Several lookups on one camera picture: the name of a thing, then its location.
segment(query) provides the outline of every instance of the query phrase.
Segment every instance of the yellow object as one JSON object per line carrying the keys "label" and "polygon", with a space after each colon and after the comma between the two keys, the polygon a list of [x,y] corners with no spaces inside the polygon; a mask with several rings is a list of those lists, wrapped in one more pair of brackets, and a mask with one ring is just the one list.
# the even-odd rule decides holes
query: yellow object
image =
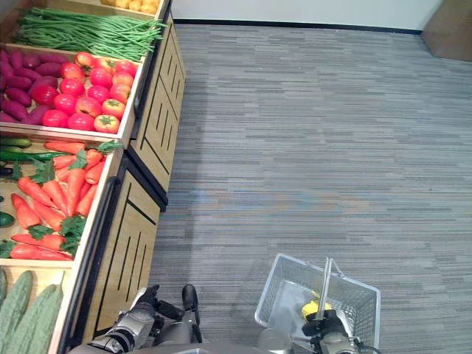
{"label": "yellow object", "polygon": [[[302,307],[302,316],[304,319],[307,318],[308,315],[311,315],[312,313],[318,312],[319,308],[319,300],[311,300],[308,304]],[[329,302],[326,302],[324,305],[325,310],[332,310],[333,306]]]}
{"label": "yellow object", "polygon": [[141,0],[132,0],[129,4],[129,9],[133,11],[139,11],[141,9]]}
{"label": "yellow object", "polygon": [[115,6],[127,9],[130,4],[130,0],[115,0]]}
{"label": "yellow object", "polygon": [[143,12],[143,13],[150,13],[152,15],[155,15],[157,13],[157,7],[155,7],[153,4],[144,3],[141,6],[140,11]]}

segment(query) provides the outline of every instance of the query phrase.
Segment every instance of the purple sweet potato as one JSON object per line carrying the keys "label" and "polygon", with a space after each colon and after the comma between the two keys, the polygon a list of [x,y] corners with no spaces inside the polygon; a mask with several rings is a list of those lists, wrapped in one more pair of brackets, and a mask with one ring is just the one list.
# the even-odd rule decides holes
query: purple sweet potato
{"label": "purple sweet potato", "polygon": [[16,87],[9,87],[5,90],[7,97],[15,102],[18,102],[25,107],[31,107],[31,97],[23,90]]}
{"label": "purple sweet potato", "polygon": [[32,90],[38,85],[49,85],[56,89],[58,87],[58,79],[53,76],[43,76],[42,78],[37,79],[28,90],[29,96],[32,96]]}
{"label": "purple sweet potato", "polygon": [[18,123],[18,120],[14,119],[9,114],[5,112],[0,112],[0,122],[7,122],[7,123]]}
{"label": "purple sweet potato", "polygon": [[8,59],[12,68],[17,69],[23,67],[23,53],[19,50],[12,51]]}
{"label": "purple sweet potato", "polygon": [[44,63],[35,69],[41,76],[54,76],[60,77],[60,64],[59,63]]}
{"label": "purple sweet potato", "polygon": [[0,74],[5,77],[14,75],[13,68],[7,61],[0,61]]}
{"label": "purple sweet potato", "polygon": [[27,69],[27,68],[16,68],[14,69],[14,72],[16,76],[28,77],[29,79],[33,81],[42,77],[34,70]]}
{"label": "purple sweet potato", "polygon": [[9,114],[19,121],[22,121],[28,117],[27,109],[22,104],[15,101],[4,100],[2,102],[1,109],[6,114]]}
{"label": "purple sweet potato", "polygon": [[23,67],[34,70],[37,66],[40,66],[41,59],[39,55],[33,53],[27,53],[23,56]]}
{"label": "purple sweet potato", "polygon": [[21,89],[23,91],[27,91],[32,84],[32,80],[28,77],[22,76],[10,76],[7,77],[7,86],[8,87],[16,87],[17,89]]}
{"label": "purple sweet potato", "polygon": [[39,55],[42,63],[57,63],[64,64],[67,63],[67,58],[62,54],[53,54],[53,53],[41,53]]}
{"label": "purple sweet potato", "polygon": [[33,124],[33,125],[42,125],[43,124],[43,115],[49,110],[50,108],[47,105],[39,105],[35,109],[33,109],[29,114],[28,117],[21,121],[24,124]]}

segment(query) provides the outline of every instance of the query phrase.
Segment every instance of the cucumber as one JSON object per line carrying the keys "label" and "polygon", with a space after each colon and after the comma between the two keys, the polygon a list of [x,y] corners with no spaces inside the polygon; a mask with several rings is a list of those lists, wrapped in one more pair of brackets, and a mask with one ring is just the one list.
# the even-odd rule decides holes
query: cucumber
{"label": "cucumber", "polygon": [[70,155],[70,153],[14,153],[0,150],[0,160],[2,161],[31,161],[31,158],[39,161],[48,161],[56,156]]}
{"label": "cucumber", "polygon": [[28,354],[47,354],[61,302],[62,289],[60,286],[57,286],[54,293],[44,303],[43,308],[39,312],[38,322],[29,344]]}
{"label": "cucumber", "polygon": [[51,284],[45,288],[36,298],[32,306],[27,310],[18,324],[13,337],[8,344],[6,353],[26,354],[30,347],[30,342],[35,333],[37,323],[41,320],[39,313],[45,306],[47,300],[55,292],[56,285]]}
{"label": "cucumber", "polygon": [[0,145],[6,146],[18,146],[19,148],[29,148],[31,146],[31,140],[27,138],[5,138],[0,139]]}
{"label": "cucumber", "polygon": [[32,287],[31,271],[24,271],[16,280],[11,292],[0,308],[0,353],[6,354],[5,348],[15,332],[24,311],[27,309]]}
{"label": "cucumber", "polygon": [[1,150],[10,151],[11,153],[20,153],[21,151],[23,151],[21,147],[18,146],[2,146]]}
{"label": "cucumber", "polygon": [[6,294],[7,294],[7,277],[5,276],[5,272],[3,268],[0,268],[0,308]]}
{"label": "cucumber", "polygon": [[15,223],[15,218],[6,212],[0,212],[0,227],[12,226]]}

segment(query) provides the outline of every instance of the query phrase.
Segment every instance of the cabinet panel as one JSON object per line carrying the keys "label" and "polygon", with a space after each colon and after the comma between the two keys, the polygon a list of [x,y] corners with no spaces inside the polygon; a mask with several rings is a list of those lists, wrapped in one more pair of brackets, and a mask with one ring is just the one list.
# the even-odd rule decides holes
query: cabinet panel
{"label": "cabinet panel", "polygon": [[83,340],[113,325],[148,284],[160,209],[127,171],[111,224]]}

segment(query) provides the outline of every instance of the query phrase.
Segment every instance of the green leaf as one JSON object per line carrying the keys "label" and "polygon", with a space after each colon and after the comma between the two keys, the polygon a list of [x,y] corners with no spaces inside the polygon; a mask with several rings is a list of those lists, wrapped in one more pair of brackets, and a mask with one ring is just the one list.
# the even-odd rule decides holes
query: green leaf
{"label": "green leaf", "polygon": [[15,246],[16,243],[13,241],[3,240],[0,242],[0,258],[10,258],[10,252]]}
{"label": "green leaf", "polygon": [[17,181],[21,177],[23,177],[23,171],[21,171],[21,165],[18,162],[18,160],[15,160],[15,162],[13,162],[13,173],[10,176],[10,178]]}
{"label": "green leaf", "polygon": [[42,240],[44,235],[50,235],[54,232],[50,227],[45,227],[42,225],[34,225],[28,227],[28,232],[32,238],[35,240]]}
{"label": "green leaf", "polygon": [[110,153],[122,147],[123,147],[123,144],[121,142],[113,142],[113,141],[103,142],[102,144],[99,145],[99,147],[97,148],[97,151],[99,153]]}
{"label": "green leaf", "polygon": [[30,177],[34,182],[45,183],[45,182],[52,181],[54,179],[55,171],[54,171],[54,162],[52,160],[41,162],[32,157],[30,158],[36,167],[36,173]]}
{"label": "green leaf", "polygon": [[82,216],[71,216],[64,219],[60,232],[66,238],[66,242],[60,246],[63,251],[75,256],[86,221],[87,219]]}
{"label": "green leaf", "polygon": [[85,150],[79,151],[75,157],[77,157],[77,160],[69,166],[70,170],[74,168],[84,168],[87,165],[87,152]]}

